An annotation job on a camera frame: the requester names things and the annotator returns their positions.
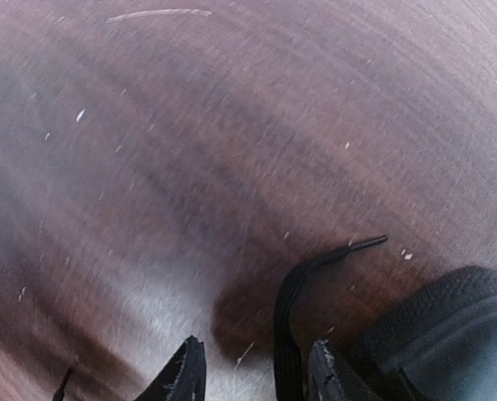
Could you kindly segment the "black sneaker shoe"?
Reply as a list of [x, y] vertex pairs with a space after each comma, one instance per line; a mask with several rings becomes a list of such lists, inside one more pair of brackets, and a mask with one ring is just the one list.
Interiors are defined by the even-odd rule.
[[497, 271], [467, 266], [426, 284], [348, 356], [385, 400], [497, 400]]

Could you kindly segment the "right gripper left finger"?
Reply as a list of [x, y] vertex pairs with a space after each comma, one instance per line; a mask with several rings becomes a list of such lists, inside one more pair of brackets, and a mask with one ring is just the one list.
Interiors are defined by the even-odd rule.
[[204, 343], [189, 336], [135, 401], [204, 401]]

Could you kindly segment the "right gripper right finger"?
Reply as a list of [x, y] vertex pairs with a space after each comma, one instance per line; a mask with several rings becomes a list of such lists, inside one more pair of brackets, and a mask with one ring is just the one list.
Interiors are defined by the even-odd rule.
[[308, 358], [308, 399], [315, 401], [364, 400], [361, 379], [332, 350], [326, 338], [313, 344]]

